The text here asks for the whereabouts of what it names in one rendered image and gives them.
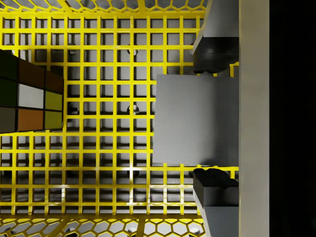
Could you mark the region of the yellow basket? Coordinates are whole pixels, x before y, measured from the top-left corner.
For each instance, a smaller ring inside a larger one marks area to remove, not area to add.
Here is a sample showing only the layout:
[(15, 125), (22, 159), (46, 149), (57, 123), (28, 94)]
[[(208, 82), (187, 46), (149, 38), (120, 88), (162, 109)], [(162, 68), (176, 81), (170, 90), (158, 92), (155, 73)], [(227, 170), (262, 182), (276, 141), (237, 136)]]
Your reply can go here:
[(64, 79), (63, 127), (0, 135), (0, 237), (206, 237), (195, 166), (154, 162), (156, 78), (207, 0), (0, 0), (0, 49)]

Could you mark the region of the puzzle cube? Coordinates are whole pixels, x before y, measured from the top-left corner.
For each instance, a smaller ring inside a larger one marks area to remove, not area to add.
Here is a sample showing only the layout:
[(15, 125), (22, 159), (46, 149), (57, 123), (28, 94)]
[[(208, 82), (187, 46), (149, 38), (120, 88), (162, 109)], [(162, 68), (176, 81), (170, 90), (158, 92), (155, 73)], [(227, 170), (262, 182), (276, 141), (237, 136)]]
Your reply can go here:
[(0, 134), (61, 129), (64, 80), (0, 49)]

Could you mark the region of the grey cube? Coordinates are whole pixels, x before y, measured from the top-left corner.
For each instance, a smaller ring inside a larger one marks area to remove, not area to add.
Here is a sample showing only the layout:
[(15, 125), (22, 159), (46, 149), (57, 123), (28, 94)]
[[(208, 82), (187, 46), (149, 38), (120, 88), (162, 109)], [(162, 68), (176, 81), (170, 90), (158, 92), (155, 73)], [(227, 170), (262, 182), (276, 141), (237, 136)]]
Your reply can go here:
[(159, 75), (153, 162), (237, 166), (239, 80)]

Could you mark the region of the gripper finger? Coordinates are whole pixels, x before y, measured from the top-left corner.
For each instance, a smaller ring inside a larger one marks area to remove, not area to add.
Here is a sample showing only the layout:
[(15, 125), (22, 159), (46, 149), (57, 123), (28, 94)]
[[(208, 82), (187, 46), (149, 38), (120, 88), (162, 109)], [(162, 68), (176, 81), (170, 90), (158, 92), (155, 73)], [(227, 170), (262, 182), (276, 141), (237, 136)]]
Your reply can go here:
[(239, 183), (217, 168), (193, 171), (194, 200), (207, 237), (238, 237)]
[(208, 0), (193, 45), (193, 71), (219, 73), (239, 60), (239, 0)]

